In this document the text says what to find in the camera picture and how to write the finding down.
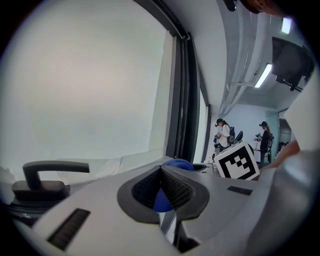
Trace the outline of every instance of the black shirt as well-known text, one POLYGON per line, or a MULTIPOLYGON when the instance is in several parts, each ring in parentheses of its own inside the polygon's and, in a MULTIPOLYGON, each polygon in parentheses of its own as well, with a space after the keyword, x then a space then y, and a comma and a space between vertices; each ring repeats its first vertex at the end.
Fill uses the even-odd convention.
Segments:
POLYGON ((260 152, 262 153, 267 153, 268 152, 268 131, 265 130, 263 135, 262 135, 262 141, 260 144, 260 152))

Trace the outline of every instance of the white shirt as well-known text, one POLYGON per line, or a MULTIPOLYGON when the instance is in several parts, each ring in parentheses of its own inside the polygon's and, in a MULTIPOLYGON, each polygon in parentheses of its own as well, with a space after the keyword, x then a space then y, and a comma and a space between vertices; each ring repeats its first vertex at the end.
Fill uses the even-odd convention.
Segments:
POLYGON ((230 146, 227 139, 227 137, 229 136, 230 136, 230 127, 228 125, 224 125, 222 127, 221 138, 220 138, 220 144, 222 147, 226 148, 230 146))

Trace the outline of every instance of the black mesh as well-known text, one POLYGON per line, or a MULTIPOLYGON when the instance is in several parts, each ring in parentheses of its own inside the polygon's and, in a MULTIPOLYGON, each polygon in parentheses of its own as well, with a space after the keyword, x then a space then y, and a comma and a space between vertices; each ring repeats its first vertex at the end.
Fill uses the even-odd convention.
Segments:
POLYGON ((159 170, 134 185, 132 195, 139 203, 153 209, 160 188, 175 210, 189 202, 195 194, 191 186, 166 171, 159 170))
POLYGON ((155 171, 134 185, 132 195, 135 200, 153 209, 161 185, 160 177, 160 171, 155 171))
POLYGON ((161 188, 175 210, 185 205, 195 195, 191 186, 163 170, 161 172, 161 188))

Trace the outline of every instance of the black monitor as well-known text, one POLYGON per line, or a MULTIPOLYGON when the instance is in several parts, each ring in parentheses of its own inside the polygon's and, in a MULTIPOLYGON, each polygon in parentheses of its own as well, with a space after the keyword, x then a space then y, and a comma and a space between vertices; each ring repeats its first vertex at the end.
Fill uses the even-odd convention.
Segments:
POLYGON ((272 70, 276 81, 296 89, 301 77, 307 77, 314 68, 311 54, 305 47, 272 37, 272 70))

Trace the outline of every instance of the black handle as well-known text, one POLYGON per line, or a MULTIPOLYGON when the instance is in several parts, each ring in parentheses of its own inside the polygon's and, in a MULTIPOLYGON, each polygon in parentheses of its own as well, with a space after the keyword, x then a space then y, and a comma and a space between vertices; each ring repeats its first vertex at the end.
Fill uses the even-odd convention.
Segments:
POLYGON ((75 173, 90 173, 88 163, 72 161, 34 161, 27 162, 23 165, 22 168, 26 183, 32 190, 38 190, 41 187, 41 180, 38 172, 62 171, 75 173))

